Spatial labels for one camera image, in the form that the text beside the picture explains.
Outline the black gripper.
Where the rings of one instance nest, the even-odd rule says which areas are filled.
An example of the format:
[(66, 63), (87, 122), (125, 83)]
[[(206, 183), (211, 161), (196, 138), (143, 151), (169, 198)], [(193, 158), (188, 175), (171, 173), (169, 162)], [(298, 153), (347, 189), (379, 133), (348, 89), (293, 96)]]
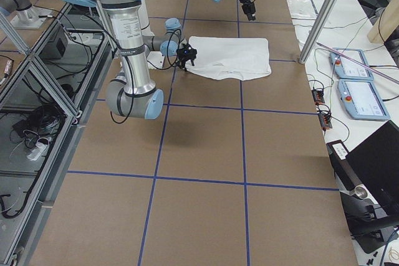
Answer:
[(256, 20), (256, 8), (255, 4), (252, 0), (239, 0), (241, 3), (241, 7), (243, 9), (243, 13), (246, 14), (248, 21), (255, 21)]
[(187, 61), (191, 62), (191, 66), (195, 66), (195, 49), (189, 48), (189, 49), (178, 49), (176, 51), (177, 53), (177, 58), (178, 58), (178, 63), (180, 65), (180, 69), (183, 71), (187, 71), (187, 68), (185, 66), (185, 63)]

